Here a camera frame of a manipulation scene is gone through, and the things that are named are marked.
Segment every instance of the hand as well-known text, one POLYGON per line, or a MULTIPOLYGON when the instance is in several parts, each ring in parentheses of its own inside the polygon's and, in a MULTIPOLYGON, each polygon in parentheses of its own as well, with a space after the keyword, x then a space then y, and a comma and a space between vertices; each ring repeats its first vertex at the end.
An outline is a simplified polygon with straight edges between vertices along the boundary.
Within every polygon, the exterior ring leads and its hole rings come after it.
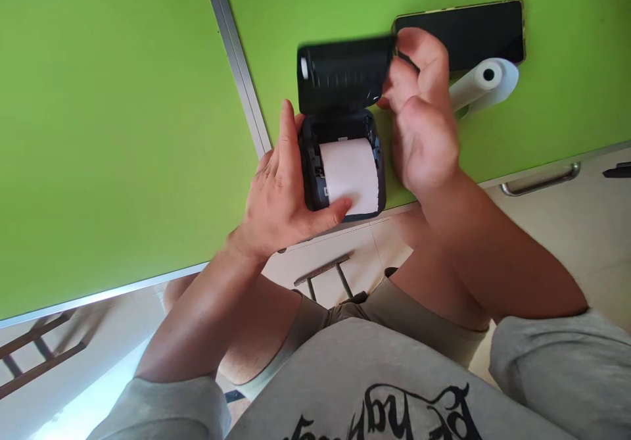
POLYGON ((456 120, 449 96, 445 46, 418 28, 402 29, 397 48, 421 70, 394 57, 380 107, 395 113, 392 155, 403 184, 420 195, 446 183, 459 169, 456 120))
POLYGON ((259 162, 243 221, 228 239, 239 252, 259 262, 337 226, 352 206, 351 199, 338 199, 317 212, 307 208, 298 148, 303 120, 302 114, 294 117, 291 103, 284 100, 276 147, 259 162))

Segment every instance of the printer lid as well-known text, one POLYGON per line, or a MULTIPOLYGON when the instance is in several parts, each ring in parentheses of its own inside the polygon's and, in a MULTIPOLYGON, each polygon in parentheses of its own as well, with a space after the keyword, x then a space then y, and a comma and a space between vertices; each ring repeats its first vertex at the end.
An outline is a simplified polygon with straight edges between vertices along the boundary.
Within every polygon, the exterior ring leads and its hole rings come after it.
POLYGON ((305 45, 298 49, 303 114, 344 113, 374 105, 383 92, 396 37, 305 45))

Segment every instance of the khaki shorts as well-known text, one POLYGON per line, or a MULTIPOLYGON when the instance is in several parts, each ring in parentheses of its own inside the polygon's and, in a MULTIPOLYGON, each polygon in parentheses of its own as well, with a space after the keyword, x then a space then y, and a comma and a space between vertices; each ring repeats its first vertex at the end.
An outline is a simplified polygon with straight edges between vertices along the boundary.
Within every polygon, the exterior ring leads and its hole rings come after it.
POLYGON ((282 365, 309 338, 320 330, 347 318, 363 318, 413 338, 456 363, 468 367, 486 331, 462 328, 420 305, 396 287, 387 277, 365 302, 342 303, 326 309, 306 296, 278 353, 258 376, 237 386, 253 400, 280 370, 282 365))

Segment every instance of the black smartphone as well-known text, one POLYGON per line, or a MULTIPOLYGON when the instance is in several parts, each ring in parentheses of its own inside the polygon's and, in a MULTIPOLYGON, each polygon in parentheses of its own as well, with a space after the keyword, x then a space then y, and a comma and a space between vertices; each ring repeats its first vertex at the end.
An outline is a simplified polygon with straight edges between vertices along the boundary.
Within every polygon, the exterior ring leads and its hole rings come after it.
POLYGON ((452 73, 492 57, 519 64, 526 58, 523 9, 521 0, 507 0, 417 12, 396 18, 392 29, 418 27, 436 36, 447 47, 452 73))

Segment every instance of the spare paper roll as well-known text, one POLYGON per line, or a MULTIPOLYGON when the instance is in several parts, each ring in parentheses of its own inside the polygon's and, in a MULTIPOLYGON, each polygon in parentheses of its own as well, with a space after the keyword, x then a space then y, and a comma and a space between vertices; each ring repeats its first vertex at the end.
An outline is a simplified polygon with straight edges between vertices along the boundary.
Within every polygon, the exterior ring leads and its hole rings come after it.
POLYGON ((353 200, 347 214, 374 213, 379 208, 379 179, 368 139, 320 144, 329 202, 353 200))
POLYGON ((519 70, 505 59, 486 59, 449 88, 452 111, 469 105, 465 116, 497 105, 517 86, 519 70))

